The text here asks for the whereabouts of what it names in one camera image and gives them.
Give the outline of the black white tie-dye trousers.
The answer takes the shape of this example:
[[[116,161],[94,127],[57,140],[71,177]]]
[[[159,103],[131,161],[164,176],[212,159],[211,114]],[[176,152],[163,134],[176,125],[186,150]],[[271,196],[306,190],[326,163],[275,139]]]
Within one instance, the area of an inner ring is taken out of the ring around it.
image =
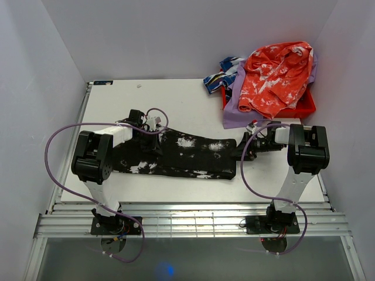
[[[236,160],[234,139],[210,139],[167,129],[158,134],[161,152],[143,152],[129,140],[114,149],[113,170],[167,177],[231,180]]]

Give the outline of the orange white tie-dye garment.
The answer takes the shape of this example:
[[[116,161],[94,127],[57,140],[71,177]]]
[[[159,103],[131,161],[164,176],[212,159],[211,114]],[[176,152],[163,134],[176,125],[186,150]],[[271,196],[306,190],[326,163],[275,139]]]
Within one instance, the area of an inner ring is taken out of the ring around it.
[[[307,42],[263,46],[247,58],[238,109],[273,119],[294,109],[303,96],[313,66],[313,47]]]

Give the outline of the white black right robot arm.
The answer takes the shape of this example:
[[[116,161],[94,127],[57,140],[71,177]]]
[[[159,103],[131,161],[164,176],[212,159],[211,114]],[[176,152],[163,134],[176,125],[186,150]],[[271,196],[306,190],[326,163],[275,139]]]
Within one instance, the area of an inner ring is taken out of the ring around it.
[[[240,144],[230,156],[244,163],[253,161],[259,153],[287,149],[288,172],[279,193],[272,197],[265,215],[249,215],[243,228],[248,234],[297,234],[300,232],[296,211],[308,183],[330,161],[326,129],[323,126],[303,126],[267,121],[248,125]]]

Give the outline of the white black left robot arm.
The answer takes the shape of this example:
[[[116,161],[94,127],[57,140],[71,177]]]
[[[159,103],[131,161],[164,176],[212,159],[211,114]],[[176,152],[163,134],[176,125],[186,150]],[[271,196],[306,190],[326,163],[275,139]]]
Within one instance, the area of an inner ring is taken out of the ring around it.
[[[146,152],[161,152],[158,135],[160,117],[132,109],[128,118],[98,131],[81,131],[71,163],[75,174],[88,188],[96,207],[92,209],[99,226],[111,234],[122,234],[127,218],[120,216],[121,204],[114,197],[108,181],[113,170],[114,149],[128,141],[136,141]]]

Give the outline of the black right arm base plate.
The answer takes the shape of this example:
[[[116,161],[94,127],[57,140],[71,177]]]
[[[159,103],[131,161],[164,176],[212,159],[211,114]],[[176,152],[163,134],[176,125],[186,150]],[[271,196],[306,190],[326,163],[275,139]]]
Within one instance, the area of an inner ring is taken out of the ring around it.
[[[291,224],[271,221],[266,215],[249,215],[240,223],[248,235],[259,235],[264,249],[272,253],[282,253],[287,250],[288,234],[299,234],[299,224],[294,218]]]

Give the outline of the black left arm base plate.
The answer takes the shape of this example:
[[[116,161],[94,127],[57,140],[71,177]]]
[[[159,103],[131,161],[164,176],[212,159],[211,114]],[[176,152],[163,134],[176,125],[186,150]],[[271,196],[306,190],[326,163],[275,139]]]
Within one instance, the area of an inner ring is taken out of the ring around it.
[[[93,218],[90,234],[101,238],[102,250],[120,253],[126,245],[127,237],[141,235],[141,229],[137,222],[129,218],[99,216]]]

